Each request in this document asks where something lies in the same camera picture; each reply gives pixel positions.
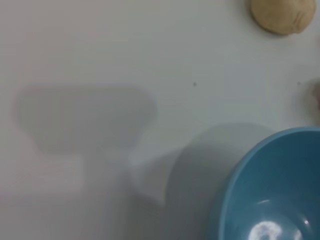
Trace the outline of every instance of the white table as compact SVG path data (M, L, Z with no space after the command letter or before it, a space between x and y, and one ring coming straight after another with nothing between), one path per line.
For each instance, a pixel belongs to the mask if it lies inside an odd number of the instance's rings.
M1 239L152 239L199 135L315 122L319 14L278 37L243 0L3 0L0 32Z

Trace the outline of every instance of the bowl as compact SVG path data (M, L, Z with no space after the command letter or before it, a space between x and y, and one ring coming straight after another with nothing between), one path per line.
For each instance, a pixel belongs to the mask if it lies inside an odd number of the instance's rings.
M276 133L217 193L206 240L320 239L320 128Z

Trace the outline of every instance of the dough ball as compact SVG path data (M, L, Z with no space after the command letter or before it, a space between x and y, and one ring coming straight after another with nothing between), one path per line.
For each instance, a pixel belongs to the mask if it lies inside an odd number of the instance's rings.
M315 0L251 0L254 19L265 30L289 35L301 33L311 23Z

